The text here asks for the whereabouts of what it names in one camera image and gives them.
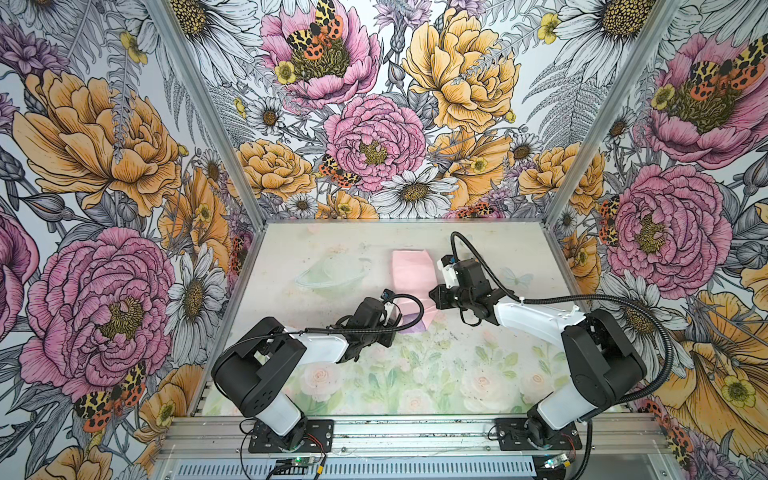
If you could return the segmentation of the purple wrapping paper sheet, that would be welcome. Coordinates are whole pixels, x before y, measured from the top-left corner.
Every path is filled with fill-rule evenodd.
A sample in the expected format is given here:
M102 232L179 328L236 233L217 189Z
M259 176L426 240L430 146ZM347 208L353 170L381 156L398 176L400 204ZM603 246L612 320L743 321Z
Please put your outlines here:
M438 315L429 292L438 285L435 262L426 250L395 250L392 252L391 272L394 291L417 297L424 306L422 319L402 334L426 332Z

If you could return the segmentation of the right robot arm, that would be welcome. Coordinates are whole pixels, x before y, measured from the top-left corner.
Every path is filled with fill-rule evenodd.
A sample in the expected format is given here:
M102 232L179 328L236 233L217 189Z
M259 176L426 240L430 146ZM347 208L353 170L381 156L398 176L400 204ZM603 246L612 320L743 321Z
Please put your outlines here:
M476 259L459 261L446 255L437 268L443 282L429 297L439 310L469 311L480 321L520 330L563 350L569 377L528 411L525 428L530 440L542 445L547 435L608 410L645 378L645 362L609 312L514 300L491 286Z

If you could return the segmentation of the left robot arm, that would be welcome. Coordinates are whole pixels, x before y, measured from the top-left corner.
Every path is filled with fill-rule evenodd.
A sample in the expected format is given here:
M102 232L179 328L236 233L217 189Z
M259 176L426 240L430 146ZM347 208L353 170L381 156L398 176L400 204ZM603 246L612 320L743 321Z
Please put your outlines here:
M309 364L357 361L367 347L391 346L403 330L399 298L391 290L367 297L353 314L325 328L292 331L265 317L219 355L211 371L213 384L244 417L256 419L278 438L301 437L305 414L283 392L293 372Z

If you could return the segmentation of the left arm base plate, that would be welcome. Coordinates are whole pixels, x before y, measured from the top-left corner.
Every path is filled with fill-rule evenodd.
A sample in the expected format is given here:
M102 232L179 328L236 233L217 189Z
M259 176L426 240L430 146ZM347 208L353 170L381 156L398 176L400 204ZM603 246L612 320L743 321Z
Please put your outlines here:
M248 452L252 454L329 453L335 422L327 419L302 419L287 434L280 436L260 420L249 432Z

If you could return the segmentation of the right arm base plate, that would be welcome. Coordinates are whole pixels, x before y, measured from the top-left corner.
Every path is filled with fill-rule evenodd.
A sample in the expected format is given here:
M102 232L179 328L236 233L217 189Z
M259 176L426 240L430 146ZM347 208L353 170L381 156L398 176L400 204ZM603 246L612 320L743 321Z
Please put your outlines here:
M574 423L553 430L540 420L521 416L495 418L486 438L496 442L501 451L574 452L582 448Z

